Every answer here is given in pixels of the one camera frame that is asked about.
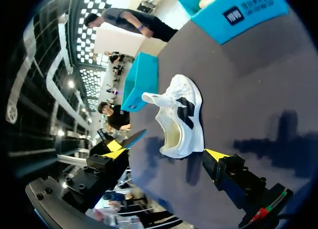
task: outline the teal box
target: teal box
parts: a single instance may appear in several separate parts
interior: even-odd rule
[[[192,15],[191,21],[224,44],[261,22],[284,14],[288,14],[285,0],[215,0]]]
[[[121,109],[139,111],[146,105],[141,99],[144,92],[158,92],[158,58],[140,52],[126,76]]]
[[[200,10],[199,2],[200,0],[179,0],[179,3],[189,17],[195,15]]]

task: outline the logo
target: logo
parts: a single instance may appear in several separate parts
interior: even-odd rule
[[[189,102],[186,98],[182,97],[177,100],[182,105],[186,107],[178,107],[177,114],[178,117],[192,130],[194,125],[189,116],[194,116],[194,104]]]
[[[236,25],[237,23],[240,23],[242,20],[244,20],[244,16],[240,12],[239,8],[237,8],[236,6],[225,11],[223,13],[223,16],[225,17],[225,19],[227,19],[230,25]]]

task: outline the white shoe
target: white shoe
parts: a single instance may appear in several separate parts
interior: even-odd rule
[[[176,75],[163,95],[145,92],[142,99],[160,108],[156,120],[164,132],[164,146],[160,148],[163,155],[184,158],[204,150],[199,121],[202,97],[192,80]]]

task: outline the gray shirt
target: gray shirt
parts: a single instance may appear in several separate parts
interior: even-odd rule
[[[124,11],[131,13],[142,23],[143,26],[152,29],[156,18],[153,15],[144,12],[139,12],[131,9],[108,8],[102,12],[101,16],[103,17],[105,22],[111,25],[140,34],[140,30],[138,28],[136,28],[126,19],[120,16],[120,14]]]

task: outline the gray table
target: gray table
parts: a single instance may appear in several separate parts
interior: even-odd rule
[[[318,161],[318,55],[297,16],[272,19],[221,46],[190,21],[159,55],[159,93],[175,74],[193,79],[202,93],[206,148],[237,153],[267,187],[292,189],[286,211],[293,212]],[[133,133],[148,131],[130,152],[134,182],[199,229],[236,227],[244,212],[216,190],[202,155],[160,155],[157,112],[148,104],[132,114]]]

